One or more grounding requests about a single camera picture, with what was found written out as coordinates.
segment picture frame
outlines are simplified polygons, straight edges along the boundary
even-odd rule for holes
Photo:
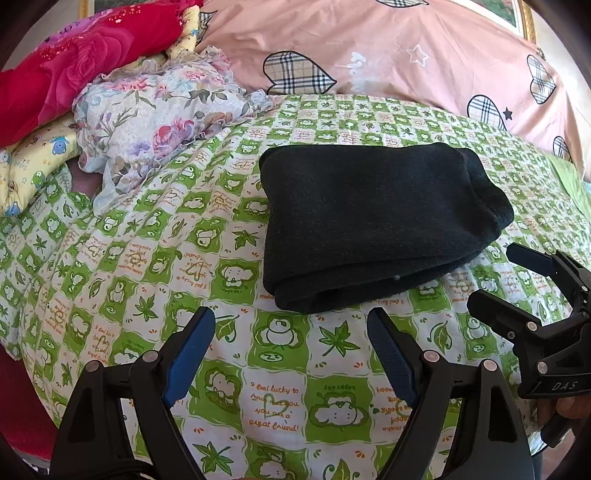
[[[523,0],[452,0],[475,11],[514,34],[536,43],[531,7]]]
[[[142,4],[146,0],[79,0],[78,18],[86,18],[107,10],[124,5]]]

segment human hand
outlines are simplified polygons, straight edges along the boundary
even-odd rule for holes
[[[591,395],[538,402],[538,422],[541,425],[546,424],[555,412],[565,419],[577,420],[573,425],[573,433],[577,436],[591,416]]]

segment folded black cloth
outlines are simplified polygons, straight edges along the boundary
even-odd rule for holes
[[[263,285],[284,310],[419,286],[478,256],[513,221],[465,148],[291,145],[259,165],[270,214]]]

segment green and white bedsheet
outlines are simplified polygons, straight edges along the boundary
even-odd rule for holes
[[[566,316],[556,287],[509,263],[504,251],[510,242],[559,248],[590,265],[589,223],[561,189],[548,157],[505,131],[392,99],[275,101],[276,109],[256,121],[189,148],[103,219],[82,214],[69,225],[65,205],[70,213],[85,205],[70,205],[73,196],[63,194],[50,209],[31,208],[26,218],[35,226],[3,230],[0,253],[10,254],[2,261],[2,325],[9,349],[22,349],[38,395],[59,422],[86,362],[132,361],[159,348],[199,306],[209,306],[217,316],[215,340],[189,394],[172,409],[206,476],[374,478],[409,409],[372,352],[369,310],[382,306],[422,348],[450,361],[496,360],[515,392],[511,344],[470,318],[468,295],[485,288],[543,322]],[[511,200],[515,222],[502,236],[470,264],[408,292],[323,314],[278,311],[262,286],[268,217],[262,152],[298,142],[439,141],[476,151]],[[22,275],[24,289],[17,284]],[[14,289],[18,294],[10,296]],[[533,438],[531,407],[517,402]],[[124,410],[134,451],[145,456],[133,409],[125,402]],[[433,475],[449,452],[458,412],[452,402]]]

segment pink pillowcase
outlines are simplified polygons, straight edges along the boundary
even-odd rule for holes
[[[0,147],[72,108],[101,73],[165,50],[182,33],[181,16],[202,0],[158,0],[101,12],[52,35],[14,70],[0,73]]]
[[[537,47],[449,0],[206,0],[197,51],[247,90],[394,97],[506,129],[582,174],[573,109]]]

